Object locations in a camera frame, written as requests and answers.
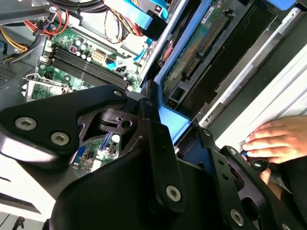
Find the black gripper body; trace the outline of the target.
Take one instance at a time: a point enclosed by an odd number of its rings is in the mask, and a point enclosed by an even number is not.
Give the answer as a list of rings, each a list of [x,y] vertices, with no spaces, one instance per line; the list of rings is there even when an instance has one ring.
[[[128,154],[74,181],[58,196],[51,230],[226,230],[212,178],[201,167],[178,160],[188,208],[182,215],[150,208],[152,179],[147,159]]]

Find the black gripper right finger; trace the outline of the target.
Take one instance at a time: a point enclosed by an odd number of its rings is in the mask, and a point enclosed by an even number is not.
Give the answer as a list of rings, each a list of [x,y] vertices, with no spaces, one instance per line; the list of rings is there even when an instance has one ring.
[[[219,149],[204,128],[206,149],[223,223],[231,230],[303,230],[305,227],[230,146]]]

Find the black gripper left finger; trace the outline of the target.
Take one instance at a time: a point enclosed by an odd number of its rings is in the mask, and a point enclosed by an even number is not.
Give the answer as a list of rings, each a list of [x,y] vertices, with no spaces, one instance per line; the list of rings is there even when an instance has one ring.
[[[139,100],[107,84],[6,108],[0,113],[0,151],[59,170],[73,162],[81,145],[107,132],[120,134],[124,142],[117,160],[136,151],[147,159],[153,213],[182,214],[187,198],[168,127],[159,116],[158,98],[157,83],[148,81]]]

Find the person's hand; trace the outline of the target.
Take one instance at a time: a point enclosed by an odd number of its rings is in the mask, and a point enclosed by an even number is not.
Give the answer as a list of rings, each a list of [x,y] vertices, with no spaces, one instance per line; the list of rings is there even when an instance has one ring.
[[[266,123],[251,133],[242,149],[249,157],[284,163],[307,155],[307,117],[295,116]]]

